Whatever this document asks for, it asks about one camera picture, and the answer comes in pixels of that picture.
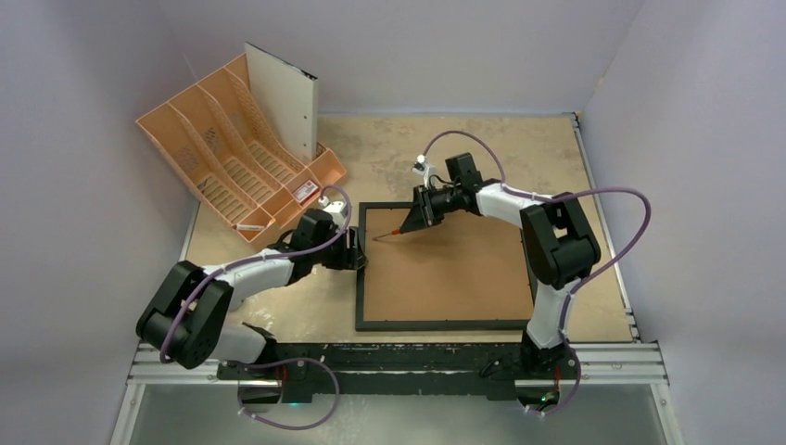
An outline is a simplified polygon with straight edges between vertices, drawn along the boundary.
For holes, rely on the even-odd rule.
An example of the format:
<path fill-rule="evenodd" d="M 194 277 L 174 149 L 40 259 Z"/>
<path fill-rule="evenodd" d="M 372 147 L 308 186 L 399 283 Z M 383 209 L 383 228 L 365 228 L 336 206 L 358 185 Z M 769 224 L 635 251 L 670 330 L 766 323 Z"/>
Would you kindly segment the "black sunflower photo frame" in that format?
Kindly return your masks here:
<path fill-rule="evenodd" d="M 534 299 L 519 229 L 459 211 L 434 228 L 372 241 L 410 208 L 359 206 L 368 264 L 357 274 L 356 330 L 524 330 Z"/>

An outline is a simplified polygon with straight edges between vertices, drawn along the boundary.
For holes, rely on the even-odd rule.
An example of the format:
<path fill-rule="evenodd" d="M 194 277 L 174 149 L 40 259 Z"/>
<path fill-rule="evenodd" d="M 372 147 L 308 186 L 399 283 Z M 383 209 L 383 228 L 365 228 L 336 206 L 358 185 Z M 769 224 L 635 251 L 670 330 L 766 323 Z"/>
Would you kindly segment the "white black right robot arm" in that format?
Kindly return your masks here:
<path fill-rule="evenodd" d="M 584 210 L 568 194 L 536 197 L 514 192 L 500 179 L 485 179 L 469 153 L 446 159 L 450 179 L 433 185 L 435 169 L 426 156 L 413 163 L 423 182 L 413 189 L 412 207 L 396 234 L 439 225 L 446 214 L 464 210 L 517 227 L 526 265 L 534 280 L 534 310 L 522 336 L 520 363 L 531 376 L 542 377 L 569 357 L 566 319 L 571 286 L 590 276 L 601 249 Z"/>

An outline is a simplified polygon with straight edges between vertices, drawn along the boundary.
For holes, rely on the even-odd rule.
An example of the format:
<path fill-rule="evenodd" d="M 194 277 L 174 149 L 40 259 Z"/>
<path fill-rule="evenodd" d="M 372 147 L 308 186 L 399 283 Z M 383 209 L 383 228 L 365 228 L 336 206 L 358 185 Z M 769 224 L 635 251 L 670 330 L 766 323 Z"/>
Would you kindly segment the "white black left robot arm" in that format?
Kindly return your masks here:
<path fill-rule="evenodd" d="M 317 266 L 357 271 L 367 263 L 358 229 L 340 211 L 308 209 L 295 228 L 244 259 L 200 267 L 191 261 L 172 266 L 136 327 L 155 347 L 161 362 L 193 369 L 206 360 L 240 362 L 252 378 L 273 373 L 274 336 L 266 329 L 229 324 L 229 312 L 263 291 L 291 286 Z"/>

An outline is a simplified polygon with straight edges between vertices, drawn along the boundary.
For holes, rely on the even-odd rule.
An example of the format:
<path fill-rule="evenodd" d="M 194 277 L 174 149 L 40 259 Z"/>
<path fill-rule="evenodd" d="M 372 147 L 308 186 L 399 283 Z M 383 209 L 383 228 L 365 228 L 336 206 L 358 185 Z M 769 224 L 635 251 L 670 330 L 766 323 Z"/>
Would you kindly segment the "small red white box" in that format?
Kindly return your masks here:
<path fill-rule="evenodd" d="M 293 197 L 298 204 L 307 202 L 314 194 L 320 190 L 312 180 L 307 180 L 293 191 Z"/>

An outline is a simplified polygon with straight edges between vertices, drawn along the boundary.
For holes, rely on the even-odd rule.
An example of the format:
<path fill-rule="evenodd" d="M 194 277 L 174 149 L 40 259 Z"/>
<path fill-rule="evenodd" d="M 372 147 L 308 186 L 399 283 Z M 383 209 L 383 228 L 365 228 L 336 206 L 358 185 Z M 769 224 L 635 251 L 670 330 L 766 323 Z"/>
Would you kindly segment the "red white marker pen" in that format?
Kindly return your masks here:
<path fill-rule="evenodd" d="M 260 224 L 243 224 L 239 223 L 235 225 L 235 230 L 237 231 L 247 231 L 247 232 L 261 232 L 266 229 L 265 225 Z"/>

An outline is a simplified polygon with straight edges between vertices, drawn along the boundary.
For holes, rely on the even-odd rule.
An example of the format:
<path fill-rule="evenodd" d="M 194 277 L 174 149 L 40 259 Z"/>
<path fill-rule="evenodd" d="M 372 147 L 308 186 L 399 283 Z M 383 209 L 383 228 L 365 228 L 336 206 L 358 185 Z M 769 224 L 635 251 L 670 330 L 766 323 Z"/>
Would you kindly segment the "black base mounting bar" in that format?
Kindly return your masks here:
<path fill-rule="evenodd" d="M 576 354 L 541 372 L 524 366 L 518 342 L 279 343 L 260 368 L 223 361 L 220 380 L 269 380 L 286 403 L 315 395 L 480 396 L 537 404 L 575 381 Z"/>

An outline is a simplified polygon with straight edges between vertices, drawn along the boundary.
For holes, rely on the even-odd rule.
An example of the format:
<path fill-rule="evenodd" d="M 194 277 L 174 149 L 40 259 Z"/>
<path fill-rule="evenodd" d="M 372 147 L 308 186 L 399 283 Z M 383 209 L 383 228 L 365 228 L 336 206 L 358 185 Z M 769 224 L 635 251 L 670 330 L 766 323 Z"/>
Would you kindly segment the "white binder board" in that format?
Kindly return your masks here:
<path fill-rule="evenodd" d="M 244 49 L 251 94 L 279 142 L 311 163 L 317 157 L 318 78 L 250 42 Z"/>

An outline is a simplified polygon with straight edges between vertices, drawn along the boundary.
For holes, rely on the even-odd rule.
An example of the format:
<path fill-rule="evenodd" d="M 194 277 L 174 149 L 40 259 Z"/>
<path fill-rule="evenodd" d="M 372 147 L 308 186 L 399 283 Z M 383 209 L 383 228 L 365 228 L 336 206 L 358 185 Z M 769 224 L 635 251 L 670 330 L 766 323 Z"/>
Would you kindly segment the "peach plastic file organizer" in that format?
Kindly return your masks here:
<path fill-rule="evenodd" d="M 254 249 L 295 227 L 324 186 L 341 184 L 347 176 L 323 144 L 317 144 L 317 157 L 309 164 L 283 147 L 251 94 L 244 55 L 136 123 L 202 205 Z M 298 204 L 293 191 L 307 180 L 320 190 Z M 237 231 L 239 223 L 266 229 Z"/>

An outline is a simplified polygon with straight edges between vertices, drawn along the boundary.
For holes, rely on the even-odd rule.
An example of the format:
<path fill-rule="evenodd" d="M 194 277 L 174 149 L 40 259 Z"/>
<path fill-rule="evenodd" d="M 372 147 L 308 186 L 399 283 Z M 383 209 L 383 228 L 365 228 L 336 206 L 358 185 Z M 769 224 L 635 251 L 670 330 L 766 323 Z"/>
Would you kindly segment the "aluminium rail frame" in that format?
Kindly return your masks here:
<path fill-rule="evenodd" d="M 187 370 L 219 362 L 217 376 L 235 381 L 239 412 L 254 381 L 276 379 L 281 401 L 308 402 L 316 394 L 483 395 L 518 401 L 537 417 L 560 412 L 584 378 L 567 322 L 577 292 L 604 273 L 601 249 L 581 195 L 540 194 L 510 187 L 504 175 L 484 178 L 473 157 L 446 159 L 439 177 L 420 154 L 412 169 L 422 181 L 407 216 L 393 235 L 438 226 L 464 211 L 514 226 L 522 244 L 534 311 L 520 341 L 502 343 L 281 343 L 252 324 L 231 326 L 233 305 L 270 289 L 291 286 L 315 266 L 368 274 L 368 240 L 362 215 L 348 195 L 320 205 L 258 253 L 221 265 L 191 261 L 172 266 L 139 317 L 135 332 L 162 363 Z"/>

